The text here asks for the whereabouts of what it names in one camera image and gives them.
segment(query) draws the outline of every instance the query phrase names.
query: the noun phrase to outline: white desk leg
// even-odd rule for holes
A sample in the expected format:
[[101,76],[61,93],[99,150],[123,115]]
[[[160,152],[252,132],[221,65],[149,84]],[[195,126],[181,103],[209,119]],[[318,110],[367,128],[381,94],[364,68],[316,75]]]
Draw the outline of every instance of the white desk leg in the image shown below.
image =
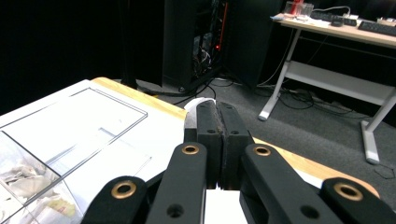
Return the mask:
[[270,99],[268,100],[267,104],[264,106],[262,109],[262,112],[259,115],[259,120],[266,121],[268,117],[270,117],[270,114],[272,110],[274,109],[274,106],[276,105],[277,99],[280,96],[280,87],[282,86],[283,79],[285,78],[286,72],[288,71],[290,62],[285,62],[282,67],[282,71],[280,72],[279,78],[277,79],[277,83],[274,89],[273,94],[271,95]]
[[274,92],[273,92],[271,98],[268,100],[267,104],[262,109],[262,112],[259,115],[259,120],[266,121],[268,119],[268,117],[270,117],[270,114],[271,114],[272,110],[274,109],[274,106],[276,105],[277,99],[280,96],[279,90],[280,90],[280,87],[282,86],[283,79],[285,78],[285,75],[288,72],[291,55],[293,54],[294,49],[297,44],[297,40],[300,37],[300,32],[301,32],[301,30],[297,30],[296,34],[294,35],[293,42],[291,43],[291,46],[290,46],[290,49],[288,52],[288,56],[286,57],[285,63],[283,63],[282,71],[280,71],[279,78],[277,79]]
[[395,104],[396,89],[393,90],[389,98],[385,101],[381,108],[379,108],[378,112],[376,112],[374,119],[371,123],[364,120],[361,121],[361,132],[363,135],[366,160],[371,164],[379,164],[378,151],[376,150],[374,138],[374,130]]

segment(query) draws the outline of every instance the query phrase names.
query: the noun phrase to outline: screw hole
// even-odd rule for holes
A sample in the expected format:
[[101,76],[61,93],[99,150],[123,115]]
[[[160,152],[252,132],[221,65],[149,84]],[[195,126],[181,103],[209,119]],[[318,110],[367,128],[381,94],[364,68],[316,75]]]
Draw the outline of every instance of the screw hole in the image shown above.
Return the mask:
[[168,216],[172,218],[181,217],[183,215],[183,212],[184,212],[183,207],[180,204],[176,204],[176,203],[170,205],[166,210]]
[[136,191],[136,184],[130,180],[125,180],[117,183],[111,190],[111,195],[116,199],[125,199],[134,194]]
[[339,195],[351,201],[358,202],[363,199],[361,191],[348,184],[337,183],[334,185],[334,189]]
[[193,155],[193,154],[197,154],[197,153],[198,153],[199,148],[198,148],[198,147],[195,147],[195,146],[186,146],[186,147],[183,147],[183,148],[181,149],[181,151],[182,151],[184,154]]
[[254,151],[259,156],[269,156],[271,155],[271,150],[266,147],[255,147]]
[[318,219],[319,218],[319,212],[308,205],[304,205],[301,207],[301,212],[303,213],[304,216],[308,217],[308,218],[312,218],[312,219]]

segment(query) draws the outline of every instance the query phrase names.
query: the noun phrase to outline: keyboard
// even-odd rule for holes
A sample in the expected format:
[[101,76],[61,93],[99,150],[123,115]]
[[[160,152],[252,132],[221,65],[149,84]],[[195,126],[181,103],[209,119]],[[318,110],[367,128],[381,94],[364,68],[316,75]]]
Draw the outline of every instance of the keyboard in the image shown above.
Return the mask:
[[311,17],[311,19],[314,19],[314,20],[332,21],[332,19],[337,16],[333,15],[331,13],[312,11],[310,17]]
[[381,35],[396,36],[396,27],[370,21],[362,21],[361,25],[358,27],[358,30],[373,32]]
[[357,26],[358,23],[354,19],[343,18],[341,16],[333,15],[331,13],[324,13],[319,11],[311,12],[311,19],[332,22],[334,19],[342,19],[342,23],[348,26]]

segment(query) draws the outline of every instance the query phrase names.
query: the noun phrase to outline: wooden table edge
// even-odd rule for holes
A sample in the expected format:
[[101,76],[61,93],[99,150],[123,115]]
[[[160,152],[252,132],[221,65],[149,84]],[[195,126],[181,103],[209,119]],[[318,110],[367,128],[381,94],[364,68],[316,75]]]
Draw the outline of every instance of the wooden table edge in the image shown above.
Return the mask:
[[[119,92],[119,93],[126,95],[128,97],[131,97],[145,105],[155,107],[155,108],[161,110],[162,112],[168,113],[176,118],[184,119],[187,115],[187,111],[184,110],[183,108],[179,108],[175,105],[168,104],[165,101],[159,100],[159,99],[157,99],[153,96],[147,95],[141,91],[134,90],[130,87],[122,85],[119,82],[113,81],[109,78],[97,77],[97,78],[93,79],[92,82],[99,84],[101,86],[104,86],[106,88],[109,88],[113,91]],[[379,197],[379,194],[375,190],[375,188],[373,186],[371,186],[370,184],[368,184],[367,182],[364,182],[364,181],[362,181],[356,177],[353,177],[351,175],[346,175],[344,173],[336,171],[330,167],[327,167],[327,166],[317,163],[315,161],[311,161],[311,160],[304,158],[302,156],[299,156],[297,154],[291,153],[283,148],[266,143],[260,139],[254,138],[254,140],[256,143],[265,144],[265,145],[275,148],[282,155],[282,157],[291,165],[291,167],[293,167],[294,169],[303,171],[303,172],[305,172],[309,175],[312,175],[316,178],[319,178],[321,180],[328,179],[328,178],[334,178],[334,177],[347,178],[347,179],[350,179],[352,181],[355,181],[355,182],[361,184],[362,186],[364,186],[368,190],[370,190],[374,195]]]

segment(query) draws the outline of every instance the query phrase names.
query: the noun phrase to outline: white table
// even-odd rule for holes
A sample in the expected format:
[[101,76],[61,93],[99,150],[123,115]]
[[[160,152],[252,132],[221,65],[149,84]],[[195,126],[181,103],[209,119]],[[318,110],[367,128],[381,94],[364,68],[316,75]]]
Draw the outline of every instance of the white table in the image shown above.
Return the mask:
[[380,105],[380,109],[376,112],[374,119],[371,122],[367,122],[365,120],[361,122],[366,160],[371,164],[379,164],[374,130],[396,104],[396,89],[392,86],[386,86],[368,80],[346,76],[304,63],[297,63],[291,60],[291,55],[294,52],[302,30],[391,49],[396,49],[396,37],[365,32],[358,30],[358,27],[346,25],[342,27],[333,27],[327,24],[323,25],[323,23],[317,25],[310,21],[301,22],[297,20],[283,20],[277,22],[280,22],[284,26],[296,29],[296,33],[277,80],[274,93],[262,109],[259,119],[267,120],[270,116],[274,106],[276,105],[277,99],[280,96],[279,91],[285,77],[320,87],[328,91],[338,92],[375,105]]

